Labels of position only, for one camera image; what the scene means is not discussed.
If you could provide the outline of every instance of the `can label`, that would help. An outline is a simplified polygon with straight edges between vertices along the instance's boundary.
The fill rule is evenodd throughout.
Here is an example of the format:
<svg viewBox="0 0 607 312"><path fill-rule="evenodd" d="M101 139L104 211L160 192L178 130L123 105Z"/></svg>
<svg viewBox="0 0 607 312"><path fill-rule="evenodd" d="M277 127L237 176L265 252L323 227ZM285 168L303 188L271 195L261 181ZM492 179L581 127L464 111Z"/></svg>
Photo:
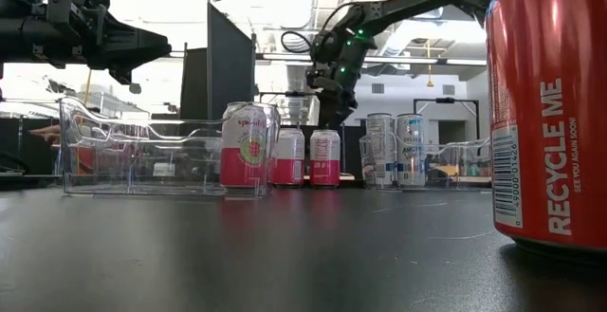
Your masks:
<svg viewBox="0 0 607 312"><path fill-rule="evenodd" d="M263 109L245 106L223 124L220 182L256 186L267 182L267 119Z"/></svg>
<svg viewBox="0 0 607 312"><path fill-rule="evenodd" d="M382 187L392 185L396 181L394 119L388 114L369 115L366 129L367 135L372 135L370 160L374 164L373 184Z"/></svg>
<svg viewBox="0 0 607 312"><path fill-rule="evenodd" d="M270 181L279 185L304 183L305 138L301 131L281 131L274 152Z"/></svg>
<svg viewBox="0 0 607 312"><path fill-rule="evenodd" d="M494 0L487 16L494 220L513 238L607 249L607 51L586 43L607 28L597 1Z"/></svg>
<svg viewBox="0 0 607 312"><path fill-rule="evenodd" d="M315 132L310 138L310 183L340 184L340 136L337 133Z"/></svg>
<svg viewBox="0 0 607 312"><path fill-rule="evenodd" d="M423 118L416 115L396 119L398 136L397 179L401 187L426 185Z"/></svg>

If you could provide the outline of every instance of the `clear plastic tray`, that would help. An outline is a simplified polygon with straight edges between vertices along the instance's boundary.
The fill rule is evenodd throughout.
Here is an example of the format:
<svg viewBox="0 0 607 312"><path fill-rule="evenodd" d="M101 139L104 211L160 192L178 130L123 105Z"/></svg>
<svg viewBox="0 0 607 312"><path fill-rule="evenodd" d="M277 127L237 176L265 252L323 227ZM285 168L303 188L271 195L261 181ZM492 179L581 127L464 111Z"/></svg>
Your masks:
<svg viewBox="0 0 607 312"><path fill-rule="evenodd" d="M362 174L368 189L457 190L491 187L488 139L447 145L413 145L399 140L394 133L373 133L361 138L359 144ZM416 150L413 156L409 155L409 161L419 171L406 171L402 165L399 166L398 152L403 152L405 148ZM403 180L405 175L402 172L407 173L409 180Z"/></svg>
<svg viewBox="0 0 607 312"><path fill-rule="evenodd" d="M275 129L280 125L275 117L264 120L267 125L263 134L258 129L255 138L247 134L240 138L243 140L240 151L251 152L253 156L247 157L247 161L253 159L254 164L243 166L240 162L243 157L233 161L232 155L230 164L224 163L222 167L222 155L229 151L224 147L222 127L237 119L239 110L221 120L187 121L107 119L89 112L80 101L71 98L62 99L60 106L66 193L237 196L267 193L269 159L277 135Z"/></svg>

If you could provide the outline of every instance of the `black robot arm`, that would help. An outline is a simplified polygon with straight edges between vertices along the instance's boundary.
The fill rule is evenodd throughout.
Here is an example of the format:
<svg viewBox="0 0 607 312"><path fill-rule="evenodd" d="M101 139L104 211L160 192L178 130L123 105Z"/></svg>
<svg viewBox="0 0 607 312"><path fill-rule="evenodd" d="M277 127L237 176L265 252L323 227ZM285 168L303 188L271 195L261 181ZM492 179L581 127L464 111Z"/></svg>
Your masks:
<svg viewBox="0 0 607 312"><path fill-rule="evenodd" d="M306 71L307 83L321 88L317 94L321 111L319 126L337 129L358 104L354 87L374 36L390 24L446 5L454 5L481 25L491 0L386 0L350 4L346 15L331 31L321 31L313 41L313 65Z"/></svg>
<svg viewBox="0 0 607 312"><path fill-rule="evenodd" d="M86 64L119 83L131 70L171 52L165 36L119 22L110 0L0 0L3 63Z"/></svg>

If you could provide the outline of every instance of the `black machine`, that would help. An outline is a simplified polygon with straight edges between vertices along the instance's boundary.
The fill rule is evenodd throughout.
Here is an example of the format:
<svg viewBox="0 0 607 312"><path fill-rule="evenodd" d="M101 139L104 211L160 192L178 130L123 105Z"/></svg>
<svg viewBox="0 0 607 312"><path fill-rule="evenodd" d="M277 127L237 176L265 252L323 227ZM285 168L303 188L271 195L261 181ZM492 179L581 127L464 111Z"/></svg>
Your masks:
<svg viewBox="0 0 607 312"><path fill-rule="evenodd" d="M456 6L483 26L490 1L386 0L347 3L339 7L349 6L350 9L333 29L327 31L323 28L315 36L310 46L313 65L306 71L307 84L322 89L317 94L321 104L320 127L338 129L357 108L354 87L367 51L377 48L373 38L375 35L395 22L446 5Z"/></svg>
<svg viewBox="0 0 607 312"><path fill-rule="evenodd" d="M119 22L109 7L110 0L0 0L0 78L4 63L86 64L131 84L131 70L171 52L165 36Z"/></svg>

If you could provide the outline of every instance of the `barcode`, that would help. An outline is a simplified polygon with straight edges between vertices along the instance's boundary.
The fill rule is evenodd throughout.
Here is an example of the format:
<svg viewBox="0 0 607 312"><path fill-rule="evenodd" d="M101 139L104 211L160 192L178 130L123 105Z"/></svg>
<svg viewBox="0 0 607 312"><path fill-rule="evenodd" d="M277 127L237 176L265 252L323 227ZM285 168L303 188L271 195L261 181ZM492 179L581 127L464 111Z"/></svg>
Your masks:
<svg viewBox="0 0 607 312"><path fill-rule="evenodd" d="M295 180L302 180L302 162L300 160L293 162L293 174Z"/></svg>
<svg viewBox="0 0 607 312"><path fill-rule="evenodd" d="M491 161L495 222L522 228L523 198L516 125L498 128L491 133Z"/></svg>

